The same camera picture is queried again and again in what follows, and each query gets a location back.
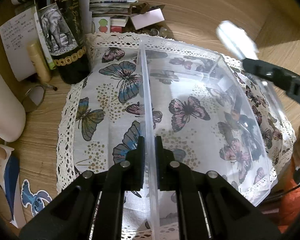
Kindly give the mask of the white handheld massager device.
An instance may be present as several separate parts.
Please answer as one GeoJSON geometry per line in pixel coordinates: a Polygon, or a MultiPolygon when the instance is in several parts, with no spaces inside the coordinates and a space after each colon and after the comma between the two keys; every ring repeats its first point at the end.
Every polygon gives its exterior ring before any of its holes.
{"type": "Polygon", "coordinates": [[[239,60],[245,58],[258,60],[258,48],[242,28],[230,21],[222,21],[216,29],[216,34],[227,50],[239,60]]]}

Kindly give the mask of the clear plastic storage box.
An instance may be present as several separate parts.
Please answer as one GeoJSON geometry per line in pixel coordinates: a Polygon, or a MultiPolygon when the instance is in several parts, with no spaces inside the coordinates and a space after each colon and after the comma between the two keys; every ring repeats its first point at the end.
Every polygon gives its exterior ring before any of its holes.
{"type": "Polygon", "coordinates": [[[214,51],[142,35],[142,113],[154,144],[191,170],[217,172],[254,206],[277,184],[292,153],[293,128],[272,85],[214,51]]]}

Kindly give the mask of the blue cartoon sticker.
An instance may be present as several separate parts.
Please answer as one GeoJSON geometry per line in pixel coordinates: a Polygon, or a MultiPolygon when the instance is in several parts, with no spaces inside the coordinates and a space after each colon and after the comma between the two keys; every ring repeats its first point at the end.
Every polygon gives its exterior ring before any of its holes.
{"type": "Polygon", "coordinates": [[[20,196],[23,207],[30,207],[33,217],[40,213],[40,211],[52,201],[51,196],[45,190],[39,190],[36,193],[32,193],[30,182],[27,179],[22,183],[20,196]]]}

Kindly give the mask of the orange fabric item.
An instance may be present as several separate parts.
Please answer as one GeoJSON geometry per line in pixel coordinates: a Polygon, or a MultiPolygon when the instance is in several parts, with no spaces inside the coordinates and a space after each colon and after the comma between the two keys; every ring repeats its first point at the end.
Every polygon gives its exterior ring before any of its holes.
{"type": "MultiPolygon", "coordinates": [[[[293,173],[295,171],[294,160],[290,162],[290,166],[287,173],[284,190],[288,191],[297,186],[297,183],[293,179],[293,173]]],[[[281,233],[284,233],[288,227],[294,222],[300,213],[300,188],[293,190],[285,194],[279,207],[279,225],[278,228],[281,233]]]]}

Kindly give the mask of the butterfly print lace cloth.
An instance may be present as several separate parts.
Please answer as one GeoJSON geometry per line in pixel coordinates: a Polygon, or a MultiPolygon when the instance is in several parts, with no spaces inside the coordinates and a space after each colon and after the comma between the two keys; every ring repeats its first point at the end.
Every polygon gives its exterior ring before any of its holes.
{"type": "Polygon", "coordinates": [[[73,85],[59,125],[57,189],[65,189],[80,173],[108,170],[125,159],[147,137],[162,113],[147,124],[143,73],[137,34],[88,35],[91,74],[73,85]]]}

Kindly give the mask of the cream cylindrical container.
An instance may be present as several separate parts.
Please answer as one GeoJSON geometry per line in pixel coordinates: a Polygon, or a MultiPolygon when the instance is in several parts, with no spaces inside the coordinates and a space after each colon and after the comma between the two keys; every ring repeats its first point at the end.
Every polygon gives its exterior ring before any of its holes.
{"type": "Polygon", "coordinates": [[[0,74],[0,138],[6,142],[16,141],[26,123],[23,105],[12,93],[0,74]]]}

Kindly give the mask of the pink white card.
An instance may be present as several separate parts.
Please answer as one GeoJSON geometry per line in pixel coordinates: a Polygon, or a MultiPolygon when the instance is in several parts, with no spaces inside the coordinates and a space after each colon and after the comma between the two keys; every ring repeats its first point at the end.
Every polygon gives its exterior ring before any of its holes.
{"type": "Polygon", "coordinates": [[[162,10],[160,8],[150,10],[144,14],[132,16],[131,22],[136,30],[142,29],[149,25],[153,25],[165,20],[162,10]]]}

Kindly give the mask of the gold lip balm tube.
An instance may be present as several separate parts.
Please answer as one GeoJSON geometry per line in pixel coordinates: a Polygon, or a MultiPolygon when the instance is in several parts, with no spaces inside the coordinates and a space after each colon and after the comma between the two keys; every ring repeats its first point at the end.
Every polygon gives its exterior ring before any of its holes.
{"type": "Polygon", "coordinates": [[[27,45],[27,52],[34,68],[36,69],[40,81],[42,83],[49,83],[51,80],[51,74],[39,43],[36,40],[29,42],[27,45]]]}

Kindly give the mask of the white handwritten note paper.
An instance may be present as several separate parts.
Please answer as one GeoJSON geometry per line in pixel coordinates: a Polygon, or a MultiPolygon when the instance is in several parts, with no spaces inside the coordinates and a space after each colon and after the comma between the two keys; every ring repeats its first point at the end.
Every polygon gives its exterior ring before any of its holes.
{"type": "Polygon", "coordinates": [[[35,12],[35,8],[31,7],[0,26],[2,44],[17,81],[36,73],[27,52],[27,45],[38,40],[35,12]]]}

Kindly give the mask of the stack of papers and cards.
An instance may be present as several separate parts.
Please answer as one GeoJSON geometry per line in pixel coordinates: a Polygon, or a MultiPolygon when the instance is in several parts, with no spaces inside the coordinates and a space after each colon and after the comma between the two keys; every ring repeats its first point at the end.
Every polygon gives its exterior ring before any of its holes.
{"type": "Polygon", "coordinates": [[[150,10],[164,9],[138,0],[80,0],[83,33],[137,33],[167,36],[164,21],[136,30],[131,17],[150,10]]]}

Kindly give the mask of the dark wine bottle elephant label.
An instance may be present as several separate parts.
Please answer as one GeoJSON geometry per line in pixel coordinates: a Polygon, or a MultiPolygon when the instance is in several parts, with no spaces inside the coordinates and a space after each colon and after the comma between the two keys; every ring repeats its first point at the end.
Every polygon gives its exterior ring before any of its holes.
{"type": "Polygon", "coordinates": [[[34,0],[49,53],[67,84],[90,74],[79,0],[34,0]]]}

